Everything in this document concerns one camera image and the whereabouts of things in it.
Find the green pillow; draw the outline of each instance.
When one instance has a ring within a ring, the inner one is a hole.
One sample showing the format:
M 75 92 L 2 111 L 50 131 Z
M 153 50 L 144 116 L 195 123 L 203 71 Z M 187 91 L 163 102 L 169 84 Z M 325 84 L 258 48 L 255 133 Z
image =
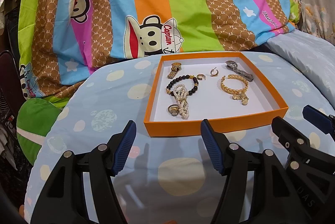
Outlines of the green pillow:
M 17 140 L 32 165 L 60 113 L 61 110 L 41 98 L 28 99 L 20 108 L 16 122 Z

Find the black bead bracelet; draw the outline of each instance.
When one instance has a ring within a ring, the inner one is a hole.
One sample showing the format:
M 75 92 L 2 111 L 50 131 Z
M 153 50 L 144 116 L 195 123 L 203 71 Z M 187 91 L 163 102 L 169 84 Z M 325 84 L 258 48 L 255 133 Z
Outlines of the black bead bracelet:
M 193 76 L 193 75 L 183 75 L 183 76 L 180 76 L 180 77 L 177 77 L 177 78 L 173 79 L 169 83 L 169 85 L 167 85 L 166 92 L 168 94 L 171 94 L 172 96 L 175 96 L 174 93 L 170 91 L 171 88 L 172 88 L 172 86 L 175 85 L 177 82 L 179 82 L 181 80 L 184 80 L 184 79 L 192 79 L 193 80 L 194 87 L 191 90 L 189 90 L 188 93 L 189 93 L 189 96 L 191 96 L 192 94 L 194 94 L 198 90 L 198 84 L 199 84 L 199 82 L 198 82 L 197 78 L 195 76 Z

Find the pearl necklace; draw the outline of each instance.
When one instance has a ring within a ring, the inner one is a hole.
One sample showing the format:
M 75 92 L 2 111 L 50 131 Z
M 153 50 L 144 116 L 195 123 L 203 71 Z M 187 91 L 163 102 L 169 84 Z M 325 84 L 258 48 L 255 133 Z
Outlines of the pearl necklace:
M 190 116 L 186 100 L 188 94 L 184 84 L 178 84 L 174 89 L 175 100 L 177 101 L 179 113 L 183 119 L 187 119 Z

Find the blue tablecloth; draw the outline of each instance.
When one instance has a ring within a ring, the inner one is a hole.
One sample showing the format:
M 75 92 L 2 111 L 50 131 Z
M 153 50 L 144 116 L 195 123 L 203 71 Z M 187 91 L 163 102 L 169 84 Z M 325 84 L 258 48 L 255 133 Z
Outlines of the blue tablecloth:
M 305 105 L 335 114 L 319 90 L 292 65 L 275 54 L 245 52 L 280 92 L 289 110 L 285 119 L 309 137 L 315 148 L 334 155 L 330 136 L 305 121 Z M 25 218 L 30 220 L 43 185 L 66 150 L 91 151 L 123 130 L 128 120 L 137 125 L 130 155 L 113 185 L 129 224 L 206 224 L 211 220 L 225 178 L 213 169 L 200 136 L 150 138 L 144 114 L 160 56 L 150 56 L 108 65 L 85 81 L 59 115 L 48 133 L 31 171 L 25 200 Z M 271 126 L 228 133 L 230 141 L 244 149 L 272 149 L 284 164 L 287 151 Z M 85 194 L 91 220 L 98 221 L 85 174 Z M 247 218 L 252 196 L 253 174 L 248 174 L 245 208 Z

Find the gold watch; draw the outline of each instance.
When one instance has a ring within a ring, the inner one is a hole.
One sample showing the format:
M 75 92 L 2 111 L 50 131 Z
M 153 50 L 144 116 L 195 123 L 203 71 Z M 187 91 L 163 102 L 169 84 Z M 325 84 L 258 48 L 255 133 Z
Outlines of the gold watch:
M 172 68 L 171 68 L 171 72 L 170 74 L 168 74 L 167 78 L 174 78 L 175 75 L 178 73 L 178 71 L 180 71 L 182 69 L 182 64 L 179 62 L 174 62 L 171 64 Z

